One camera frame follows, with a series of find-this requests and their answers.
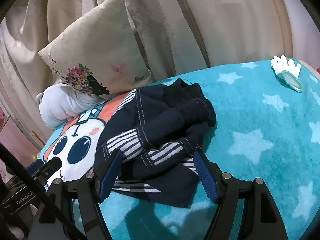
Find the navy striped child pants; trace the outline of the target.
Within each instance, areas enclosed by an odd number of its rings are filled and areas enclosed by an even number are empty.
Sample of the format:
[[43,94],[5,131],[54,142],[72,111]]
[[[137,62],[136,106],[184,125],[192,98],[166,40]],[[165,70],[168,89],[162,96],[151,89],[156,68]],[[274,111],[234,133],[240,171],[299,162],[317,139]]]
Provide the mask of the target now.
[[93,168],[118,149],[123,163],[113,191],[186,208],[199,181],[193,154],[215,124],[215,111],[198,83],[177,79],[134,89],[106,123]]

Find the turquoise cartoon fleece blanket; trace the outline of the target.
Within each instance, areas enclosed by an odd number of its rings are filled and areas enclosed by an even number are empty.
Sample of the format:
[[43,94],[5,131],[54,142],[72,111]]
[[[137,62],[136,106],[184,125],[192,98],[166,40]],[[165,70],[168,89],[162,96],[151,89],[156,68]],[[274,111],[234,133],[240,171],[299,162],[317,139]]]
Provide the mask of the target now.
[[[226,64],[181,75],[213,104],[204,136],[210,161],[239,179],[266,181],[289,239],[306,232],[319,209],[319,79],[302,66],[295,92],[269,61]],[[202,239],[216,205],[201,184],[188,208],[111,193],[101,210],[114,239]]]

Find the white plush pillow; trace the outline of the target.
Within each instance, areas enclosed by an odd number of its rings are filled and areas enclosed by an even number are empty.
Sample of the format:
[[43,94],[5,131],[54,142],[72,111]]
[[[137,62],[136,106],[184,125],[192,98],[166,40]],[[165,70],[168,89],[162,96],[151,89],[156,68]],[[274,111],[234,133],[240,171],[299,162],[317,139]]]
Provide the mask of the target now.
[[40,116],[51,129],[103,102],[96,95],[78,92],[63,83],[48,87],[37,94],[36,99],[39,101]]

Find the cream floral cushion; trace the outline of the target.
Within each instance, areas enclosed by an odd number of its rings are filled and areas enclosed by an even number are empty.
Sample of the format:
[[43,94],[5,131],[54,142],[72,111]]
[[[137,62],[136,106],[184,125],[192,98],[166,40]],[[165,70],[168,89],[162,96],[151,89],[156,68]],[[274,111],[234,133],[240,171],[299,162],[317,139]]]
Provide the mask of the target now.
[[39,56],[63,82],[88,95],[119,94],[153,82],[125,0],[105,0],[69,25]]

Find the beige curtain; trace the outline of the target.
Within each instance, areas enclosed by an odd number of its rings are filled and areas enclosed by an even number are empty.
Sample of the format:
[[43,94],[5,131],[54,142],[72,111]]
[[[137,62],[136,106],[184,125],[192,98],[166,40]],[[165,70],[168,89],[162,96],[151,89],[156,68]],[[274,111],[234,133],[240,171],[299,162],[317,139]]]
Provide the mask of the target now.
[[[47,141],[36,95],[58,81],[38,52],[104,0],[1,0],[1,101],[28,135]],[[293,56],[284,0],[125,0],[156,80],[221,64]]]

